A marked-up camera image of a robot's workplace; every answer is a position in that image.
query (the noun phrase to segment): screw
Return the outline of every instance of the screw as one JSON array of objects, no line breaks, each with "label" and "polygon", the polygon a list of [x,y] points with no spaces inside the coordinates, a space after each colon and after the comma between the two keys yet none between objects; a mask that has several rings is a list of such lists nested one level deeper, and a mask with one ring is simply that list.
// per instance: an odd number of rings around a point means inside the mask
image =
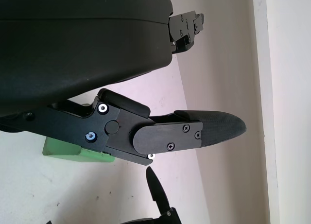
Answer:
[{"label": "screw", "polygon": [[194,137],[195,137],[196,139],[201,139],[201,132],[196,132],[195,135],[194,135]]},{"label": "screw", "polygon": [[172,151],[175,148],[175,144],[173,142],[170,142],[166,148],[168,151]]},{"label": "screw", "polygon": [[98,111],[100,114],[106,114],[108,112],[108,106],[102,103],[98,106]]},{"label": "screw", "polygon": [[88,132],[86,134],[86,141],[89,143],[95,142],[97,139],[97,135],[94,132]]},{"label": "screw", "polygon": [[185,125],[183,126],[183,132],[184,132],[184,133],[187,133],[187,132],[189,132],[189,130],[190,130],[189,124],[185,124]]},{"label": "screw", "polygon": [[150,160],[154,159],[155,157],[156,157],[155,154],[148,155],[148,158],[149,158]]},{"label": "screw", "polygon": [[35,119],[35,115],[32,112],[24,113],[24,119],[26,121],[33,121]]}]

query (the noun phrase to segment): silver screw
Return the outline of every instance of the silver screw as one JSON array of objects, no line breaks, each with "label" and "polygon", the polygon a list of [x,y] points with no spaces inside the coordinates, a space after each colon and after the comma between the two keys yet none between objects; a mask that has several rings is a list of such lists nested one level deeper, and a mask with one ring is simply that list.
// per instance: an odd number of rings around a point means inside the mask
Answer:
[{"label": "silver screw", "polygon": [[166,148],[168,151],[172,151],[175,148],[175,144],[173,142],[170,142]]},{"label": "silver screw", "polygon": [[148,158],[149,158],[150,160],[154,159],[155,157],[156,157],[155,154],[148,155]]},{"label": "silver screw", "polygon": [[195,135],[194,135],[194,137],[195,137],[196,139],[201,139],[201,132],[196,132]]},{"label": "silver screw", "polygon": [[104,104],[104,103],[102,103],[102,104],[100,104],[99,106],[98,106],[98,111],[100,112],[100,113],[106,113],[107,111],[108,111],[108,106],[106,105],[106,104]]},{"label": "silver screw", "polygon": [[183,132],[184,132],[184,133],[187,133],[187,132],[189,132],[189,130],[190,130],[189,124],[185,124],[185,125],[183,126]]},{"label": "silver screw", "polygon": [[86,140],[89,141],[89,142],[94,142],[96,141],[96,133],[94,132],[88,132],[86,134]]}]

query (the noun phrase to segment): white wall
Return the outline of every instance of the white wall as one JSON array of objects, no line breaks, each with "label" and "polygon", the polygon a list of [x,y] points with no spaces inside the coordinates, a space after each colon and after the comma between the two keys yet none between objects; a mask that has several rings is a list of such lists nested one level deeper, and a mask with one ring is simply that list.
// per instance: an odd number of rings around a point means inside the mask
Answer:
[{"label": "white wall", "polygon": [[311,0],[267,0],[280,223],[311,223]]},{"label": "white wall", "polygon": [[177,56],[188,109],[241,117],[247,133],[197,150],[211,224],[267,223],[249,0],[172,0],[205,15],[195,45]]},{"label": "white wall", "polygon": [[278,184],[276,172],[276,146],[274,132],[273,92],[270,62],[266,0],[249,0],[252,13],[251,25],[253,62],[255,69],[259,106],[260,144],[263,150],[263,171],[265,172],[265,202],[268,221],[279,224]]}]

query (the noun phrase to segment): green object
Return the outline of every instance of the green object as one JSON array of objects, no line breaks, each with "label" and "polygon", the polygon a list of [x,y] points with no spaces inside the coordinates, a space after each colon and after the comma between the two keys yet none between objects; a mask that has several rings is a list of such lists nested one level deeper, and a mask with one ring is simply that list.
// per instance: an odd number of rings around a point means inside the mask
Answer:
[{"label": "green object", "polygon": [[53,138],[46,138],[42,154],[77,162],[113,162],[115,160],[108,154],[86,150],[81,146]]}]

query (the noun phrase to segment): blue screw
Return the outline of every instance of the blue screw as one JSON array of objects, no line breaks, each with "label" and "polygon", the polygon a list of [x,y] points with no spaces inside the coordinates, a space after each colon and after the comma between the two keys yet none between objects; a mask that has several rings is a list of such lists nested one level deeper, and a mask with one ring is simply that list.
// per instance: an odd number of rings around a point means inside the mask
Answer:
[{"label": "blue screw", "polygon": [[87,140],[88,142],[94,142],[94,141],[96,141],[96,133],[94,133],[94,132],[88,132],[88,133],[86,134],[86,140]]}]

